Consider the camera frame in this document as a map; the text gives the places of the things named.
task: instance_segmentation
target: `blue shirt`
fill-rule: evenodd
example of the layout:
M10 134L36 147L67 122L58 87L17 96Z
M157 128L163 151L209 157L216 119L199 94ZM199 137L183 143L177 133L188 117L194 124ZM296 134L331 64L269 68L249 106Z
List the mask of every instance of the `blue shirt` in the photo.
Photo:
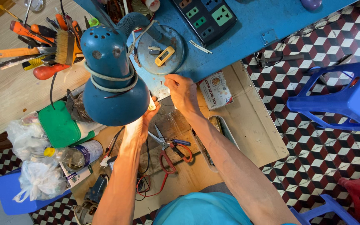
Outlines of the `blue shirt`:
M156 215L154 225L252 225L237 199L221 192L194 192L179 197Z

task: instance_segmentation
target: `blue plastic stool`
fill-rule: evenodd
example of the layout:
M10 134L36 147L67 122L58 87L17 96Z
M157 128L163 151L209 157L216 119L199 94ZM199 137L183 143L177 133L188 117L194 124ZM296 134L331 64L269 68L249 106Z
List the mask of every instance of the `blue plastic stool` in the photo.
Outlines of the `blue plastic stool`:
M0 199L4 212L7 215L18 215L37 211L40 208L70 193L70 190L67 190L62 195L59 195L58 197L53 199L45 201L30 201L30 198L27 198L23 202L18 203L13 200L13 197L15 197L22 190L19 183L19 176L21 174L21 170L22 168L17 168L3 176L0 176Z
M290 207L291 212L302 225L311 225L310 220L314 217L323 215L327 212L335 212L348 225L360 225L345 209L338 204L330 195L320 195L326 201L324 205L311 209L309 211L299 213L293 207Z
M353 72L354 76L351 77L343 71ZM305 116L318 123L321 128L360 131L360 63L328 66L312 69L309 72L313 73L311 78L297 96L288 98L287 107L291 111L303 113ZM307 96L306 93L310 90L319 76L327 72L343 72L351 77L352 80L346 88L337 93ZM348 117L348 119L343 124L328 124L310 113L310 111L338 113Z

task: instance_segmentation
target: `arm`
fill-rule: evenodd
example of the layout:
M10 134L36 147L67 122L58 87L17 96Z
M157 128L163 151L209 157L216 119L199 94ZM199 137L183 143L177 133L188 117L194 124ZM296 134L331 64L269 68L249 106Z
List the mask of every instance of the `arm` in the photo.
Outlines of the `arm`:
M299 224L266 176L202 115L196 84L176 74L165 78L174 105L201 139L227 187L251 221L256 225Z
M136 198L137 169L141 146L148 136L148 125L160 108L147 111L138 120L126 125L118 157L102 199L93 218L93 225L131 224Z

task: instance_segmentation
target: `power strip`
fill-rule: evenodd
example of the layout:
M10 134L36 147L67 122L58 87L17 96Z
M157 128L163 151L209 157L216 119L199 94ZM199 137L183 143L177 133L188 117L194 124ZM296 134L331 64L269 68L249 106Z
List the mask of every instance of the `power strip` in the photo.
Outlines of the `power strip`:
M237 21L224 0L172 0L203 46L222 37Z

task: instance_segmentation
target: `hand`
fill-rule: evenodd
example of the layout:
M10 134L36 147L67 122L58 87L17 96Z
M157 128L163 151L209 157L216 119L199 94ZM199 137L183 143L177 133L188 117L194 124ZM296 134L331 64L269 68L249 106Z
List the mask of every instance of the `hand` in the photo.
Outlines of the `hand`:
M148 137L148 125L150 124L151 119L156 115L158 110L160 109L160 104L157 101L156 97L153 97L153 101L156 105L156 109L147 111L144 115L138 118L136 121L129 123L126 125L126 129L124 130L124 138L131 138L138 141L138 143L143 144Z
M170 89L173 104L184 116L191 112L200 112L197 85L192 79L177 74L168 74L165 79L165 86Z

